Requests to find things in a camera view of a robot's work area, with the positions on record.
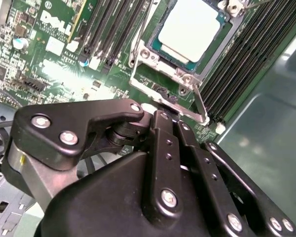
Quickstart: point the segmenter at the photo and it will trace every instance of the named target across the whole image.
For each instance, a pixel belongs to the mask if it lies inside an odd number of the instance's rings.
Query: motherboard
[[[0,101],[153,101],[213,140],[295,34],[296,0],[0,0]]]

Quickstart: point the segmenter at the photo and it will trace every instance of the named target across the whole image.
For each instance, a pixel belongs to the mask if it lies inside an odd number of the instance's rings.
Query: black plastic mechanism
[[[64,131],[77,139],[64,140]],[[79,160],[124,145],[133,153],[73,178]],[[48,204],[36,237],[296,236],[293,222],[217,144],[200,146],[187,124],[132,100],[20,109],[3,166],[11,184]]]

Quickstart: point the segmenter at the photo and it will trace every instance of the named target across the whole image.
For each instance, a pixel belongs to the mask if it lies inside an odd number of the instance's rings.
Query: gray metal panel
[[[296,224],[296,37],[219,144]]]

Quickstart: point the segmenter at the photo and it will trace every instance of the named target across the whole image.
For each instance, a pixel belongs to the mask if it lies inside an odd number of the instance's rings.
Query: black cable
[[[0,128],[11,127],[13,121],[0,122]]]

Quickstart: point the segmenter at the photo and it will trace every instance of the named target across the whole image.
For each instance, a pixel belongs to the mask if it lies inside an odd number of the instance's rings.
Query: screw
[[[283,219],[283,224],[286,227],[286,229],[289,230],[290,232],[294,231],[293,226],[291,225],[291,223],[288,220]]]
[[[229,6],[229,7],[228,7],[228,10],[229,10],[229,12],[230,12],[231,14],[236,14],[237,12],[239,12],[239,9],[238,9],[238,7],[237,7],[236,5],[234,5],[234,6]]]
[[[228,214],[227,216],[228,221],[230,225],[236,230],[236,231],[242,231],[242,225],[239,219],[234,214]]]
[[[274,217],[271,217],[270,218],[270,222],[272,223],[272,226],[278,230],[278,231],[282,231],[282,226],[280,225],[280,223],[274,218]]]
[[[130,107],[131,107],[133,110],[135,110],[136,112],[140,111],[139,106],[136,105],[136,104],[131,104]]]
[[[50,120],[44,116],[35,116],[32,118],[31,122],[38,128],[47,128],[50,126]]]
[[[186,82],[186,83],[190,83],[191,82],[191,77],[190,76],[184,76],[183,81]]]
[[[78,137],[74,132],[64,131],[60,134],[60,140],[70,146],[78,143]]]
[[[141,52],[140,52],[140,55],[143,57],[143,58],[149,58],[150,57],[150,53],[143,49]]]
[[[185,123],[182,123],[182,127],[183,127],[186,131],[189,131],[189,127],[188,127]]]
[[[213,150],[215,150],[215,151],[217,150],[217,147],[216,147],[213,143],[210,143],[209,146],[210,146]]]
[[[168,189],[164,189],[161,192],[161,198],[168,207],[175,207],[177,205],[177,198],[173,192]]]

